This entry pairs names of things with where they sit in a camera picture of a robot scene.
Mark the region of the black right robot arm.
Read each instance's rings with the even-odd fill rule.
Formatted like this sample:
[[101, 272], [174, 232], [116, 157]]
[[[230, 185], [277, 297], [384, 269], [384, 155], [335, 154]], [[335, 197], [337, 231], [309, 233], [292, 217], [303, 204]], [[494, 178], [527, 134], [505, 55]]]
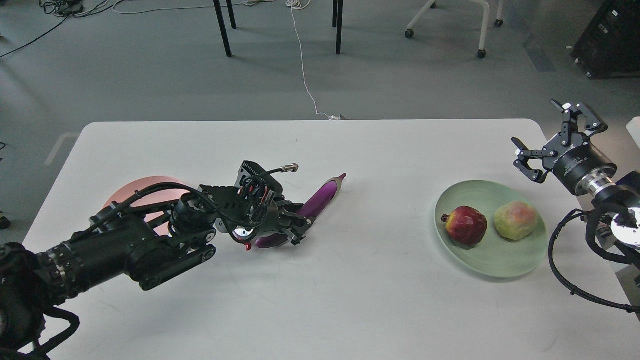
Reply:
[[592, 137], [608, 125], [582, 102], [562, 104], [551, 100], [561, 112], [561, 128], [541, 149], [530, 149], [517, 137], [514, 166], [531, 182], [544, 183], [552, 174], [570, 194], [588, 195], [592, 210], [569, 212], [548, 242], [548, 261], [553, 275], [573, 296], [597, 305], [638, 314], [637, 305], [621, 304], [590, 294], [571, 283], [554, 262], [554, 246], [562, 229], [574, 219], [585, 223], [585, 242], [595, 255], [615, 264], [639, 267], [639, 173], [631, 171], [618, 181], [618, 167], [593, 143]]

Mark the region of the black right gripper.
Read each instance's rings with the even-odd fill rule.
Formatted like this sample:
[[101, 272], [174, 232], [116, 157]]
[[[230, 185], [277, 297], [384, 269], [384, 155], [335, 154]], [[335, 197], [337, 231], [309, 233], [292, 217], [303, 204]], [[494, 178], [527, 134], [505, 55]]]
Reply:
[[[609, 126], [582, 102], [561, 104], [551, 99], [550, 103], [562, 112], [557, 136], [560, 148], [568, 151], [554, 162], [559, 155], [557, 150], [531, 150], [521, 139], [512, 137], [510, 141], [517, 148], [513, 165], [531, 182], [544, 183], [552, 172], [570, 194], [595, 197], [614, 185], [612, 178], [618, 167], [598, 148], [585, 144], [590, 144], [593, 136], [606, 132]], [[539, 160], [542, 168], [531, 167], [530, 161], [533, 160]]]

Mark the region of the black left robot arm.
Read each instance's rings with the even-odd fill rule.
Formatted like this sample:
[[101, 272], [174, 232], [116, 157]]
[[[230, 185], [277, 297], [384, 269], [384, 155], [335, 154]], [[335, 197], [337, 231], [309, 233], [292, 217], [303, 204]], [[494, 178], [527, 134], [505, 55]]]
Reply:
[[154, 289], [210, 260], [219, 232], [247, 250], [299, 244], [337, 191], [318, 191], [306, 203], [287, 200], [274, 174], [297, 170], [290, 164], [267, 171], [244, 161], [233, 186], [144, 187], [46, 251], [3, 244], [1, 358], [46, 360], [80, 326], [60, 308], [66, 301], [120, 275]]

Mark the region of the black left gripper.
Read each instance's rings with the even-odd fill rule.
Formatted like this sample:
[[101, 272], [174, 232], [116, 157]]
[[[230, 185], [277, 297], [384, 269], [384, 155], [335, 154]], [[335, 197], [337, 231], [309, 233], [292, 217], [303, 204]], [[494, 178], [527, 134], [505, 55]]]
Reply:
[[[314, 218], [299, 214], [304, 203], [290, 200], [270, 200], [258, 205], [247, 200], [227, 202], [227, 230], [235, 242], [246, 244], [250, 241], [279, 235], [275, 247], [286, 242], [298, 245], [314, 224]], [[281, 228], [281, 221], [292, 221]]]

